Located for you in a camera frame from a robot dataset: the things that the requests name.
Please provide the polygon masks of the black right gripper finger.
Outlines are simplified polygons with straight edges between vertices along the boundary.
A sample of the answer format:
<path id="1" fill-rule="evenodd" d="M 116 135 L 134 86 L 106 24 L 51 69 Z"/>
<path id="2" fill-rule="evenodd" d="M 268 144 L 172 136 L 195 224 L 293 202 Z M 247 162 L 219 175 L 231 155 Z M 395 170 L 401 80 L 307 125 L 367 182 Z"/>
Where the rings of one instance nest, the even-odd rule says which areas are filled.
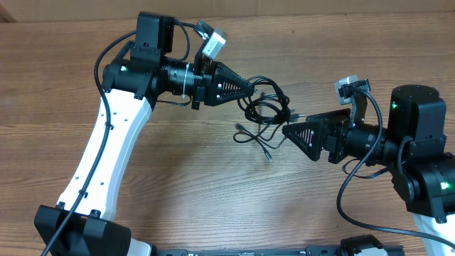
<path id="1" fill-rule="evenodd" d="M 327 127 L 322 121 L 302 122 L 283 126 L 283 135 L 312 161 L 320 159 Z"/>
<path id="2" fill-rule="evenodd" d="M 324 112 L 321 114 L 313 114 L 306 117 L 307 122 L 345 122 L 350 119 L 351 109 L 345 108 L 341 110 L 334 110 L 330 112 Z"/>

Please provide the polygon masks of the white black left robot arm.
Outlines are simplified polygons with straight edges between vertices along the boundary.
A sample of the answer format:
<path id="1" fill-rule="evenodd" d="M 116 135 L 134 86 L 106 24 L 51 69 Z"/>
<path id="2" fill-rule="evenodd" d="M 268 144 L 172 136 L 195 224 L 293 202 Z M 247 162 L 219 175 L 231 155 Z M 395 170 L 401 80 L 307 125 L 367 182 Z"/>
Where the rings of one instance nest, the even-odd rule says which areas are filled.
<path id="1" fill-rule="evenodd" d="M 81 161 L 55 206 L 41 206 L 34 224 L 44 255 L 155 255 L 115 222 L 123 175 L 137 138 L 165 92 L 188 97 L 193 109 L 248 97 L 253 85 L 215 60 L 225 45 L 219 29 L 204 22 L 193 63 L 170 58 L 177 18 L 142 11 L 136 29 L 116 40 L 120 51 L 94 77 L 100 110 Z"/>

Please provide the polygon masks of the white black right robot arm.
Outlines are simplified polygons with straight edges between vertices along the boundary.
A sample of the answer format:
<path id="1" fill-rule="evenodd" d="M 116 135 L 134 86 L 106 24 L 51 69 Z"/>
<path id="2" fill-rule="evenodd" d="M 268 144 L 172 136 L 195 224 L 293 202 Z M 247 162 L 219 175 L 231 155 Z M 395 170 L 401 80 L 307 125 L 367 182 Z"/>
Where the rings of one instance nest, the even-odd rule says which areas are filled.
<path id="1" fill-rule="evenodd" d="M 337 85 L 336 92 L 342 105 L 352 107 L 308 116 L 282 132 L 312 161 L 326 150 L 332 164 L 347 156 L 358 162 L 339 189 L 340 216 L 361 228 L 422 238 L 428 255 L 453 255 L 454 155 L 444 150 L 446 103 L 438 90 L 426 85 L 394 88 L 387 124 L 368 80 Z M 360 222 L 343 211 L 342 196 L 351 179 L 361 166 L 376 164 L 391 174 L 416 231 Z"/>

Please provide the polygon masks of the brown cardboard backboard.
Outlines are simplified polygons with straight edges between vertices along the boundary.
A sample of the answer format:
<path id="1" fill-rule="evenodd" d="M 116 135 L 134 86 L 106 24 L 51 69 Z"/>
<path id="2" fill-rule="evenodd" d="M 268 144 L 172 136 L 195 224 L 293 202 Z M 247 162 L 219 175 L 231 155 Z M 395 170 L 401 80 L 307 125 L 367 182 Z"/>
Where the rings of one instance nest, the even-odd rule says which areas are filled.
<path id="1" fill-rule="evenodd" d="M 205 18 L 453 10 L 454 0 L 1 0 L 8 22 L 130 19 L 140 11 Z"/>

